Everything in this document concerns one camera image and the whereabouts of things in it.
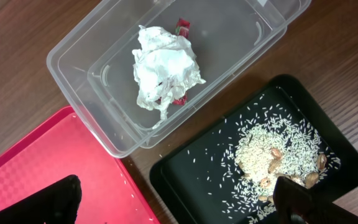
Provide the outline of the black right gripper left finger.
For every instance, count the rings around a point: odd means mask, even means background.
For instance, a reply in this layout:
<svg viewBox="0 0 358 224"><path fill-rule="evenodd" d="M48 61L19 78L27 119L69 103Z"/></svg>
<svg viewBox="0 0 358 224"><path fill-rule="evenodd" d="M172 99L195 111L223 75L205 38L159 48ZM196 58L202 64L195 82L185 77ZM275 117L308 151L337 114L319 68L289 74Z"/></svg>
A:
<svg viewBox="0 0 358 224"><path fill-rule="evenodd" d="M82 198L78 176L58 182L0 211L0 224L74 224Z"/></svg>

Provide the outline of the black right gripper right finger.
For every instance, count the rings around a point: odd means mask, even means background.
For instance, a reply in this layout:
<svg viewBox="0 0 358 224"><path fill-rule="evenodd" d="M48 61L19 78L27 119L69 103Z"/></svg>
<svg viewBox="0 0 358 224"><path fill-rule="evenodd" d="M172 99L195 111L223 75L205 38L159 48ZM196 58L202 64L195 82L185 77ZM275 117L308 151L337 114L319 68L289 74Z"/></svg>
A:
<svg viewBox="0 0 358 224"><path fill-rule="evenodd" d="M358 224L357 215L318 198L286 177L277 179L273 201L280 223Z"/></svg>

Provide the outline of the white paper napkin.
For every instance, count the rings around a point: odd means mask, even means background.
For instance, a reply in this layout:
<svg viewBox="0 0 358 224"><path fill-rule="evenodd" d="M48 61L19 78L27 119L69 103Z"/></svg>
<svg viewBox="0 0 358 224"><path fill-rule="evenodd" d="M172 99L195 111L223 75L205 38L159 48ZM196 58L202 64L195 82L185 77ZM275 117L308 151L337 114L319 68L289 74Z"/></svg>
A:
<svg viewBox="0 0 358 224"><path fill-rule="evenodd" d="M168 118L168 107L190 88L204 84L191 42L163 27L139 27L140 49L134 49L134 80L139 86L137 105L158 110L156 129Z"/></svg>

